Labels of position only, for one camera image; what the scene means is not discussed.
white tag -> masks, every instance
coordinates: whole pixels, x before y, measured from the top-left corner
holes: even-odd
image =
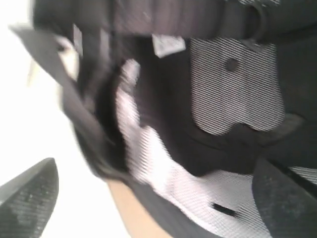
[[[83,37],[79,28],[74,24],[74,46],[77,53],[82,56],[83,55]]]
[[[152,35],[154,52],[159,58],[184,51],[186,49],[185,40],[181,37],[164,35]]]

